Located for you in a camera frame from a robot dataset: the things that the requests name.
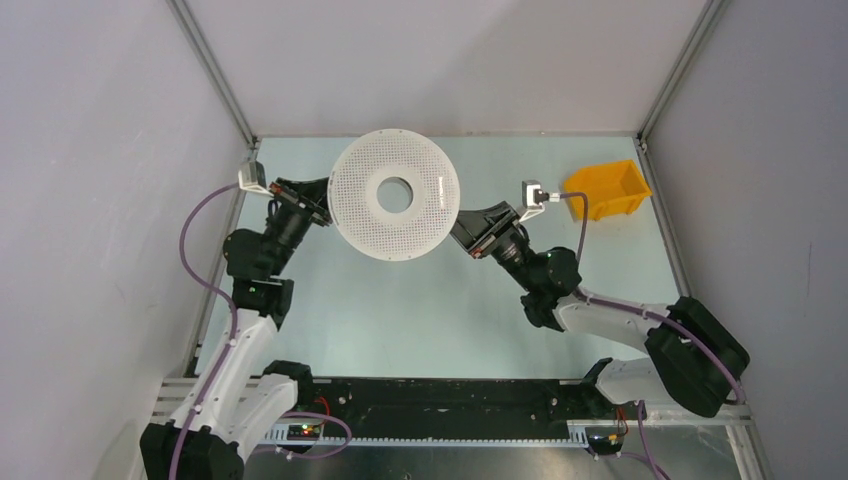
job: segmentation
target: yellow bin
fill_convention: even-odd
[[[631,214],[651,189],[633,160],[605,163],[577,170],[563,185],[566,192],[583,192],[589,197],[589,218],[600,220],[619,213]],[[583,199],[569,198],[577,218],[583,218]]]

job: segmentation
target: white perforated disc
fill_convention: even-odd
[[[387,211],[377,189],[397,177],[412,192],[409,207]],[[330,174],[330,214],[345,240],[380,260],[420,257],[450,234],[459,213],[459,179],[432,140],[408,130],[378,130],[356,139]]]

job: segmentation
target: disc center hole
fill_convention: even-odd
[[[389,177],[377,187],[377,201],[387,212],[401,213],[412,205],[412,187],[400,177]]]

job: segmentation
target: light blue table surface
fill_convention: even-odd
[[[433,140],[459,176],[461,208],[520,205],[524,179],[553,190],[580,167],[637,159],[629,137],[445,137]],[[329,175],[353,138],[266,138],[258,160],[269,181]],[[248,195],[239,228],[262,231],[264,197]],[[525,223],[536,251],[576,249],[580,224],[564,204]],[[673,303],[677,287],[651,202],[632,215],[590,222],[583,286],[641,302]],[[629,347],[537,329],[523,290],[493,259],[472,260],[450,237],[421,258],[382,262],[348,245],[335,227],[313,226],[282,274],[295,281],[291,311],[255,367],[273,359],[309,364],[317,376],[579,378]],[[230,291],[226,275],[221,288]],[[207,365],[228,310],[216,299],[197,372]]]

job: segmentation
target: gray wall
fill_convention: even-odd
[[[649,139],[778,478],[844,477],[848,3],[732,2]]]
[[[246,150],[162,0],[3,2],[0,45],[0,476],[125,478]]]
[[[260,135],[455,135],[635,132],[706,2],[189,3]]]

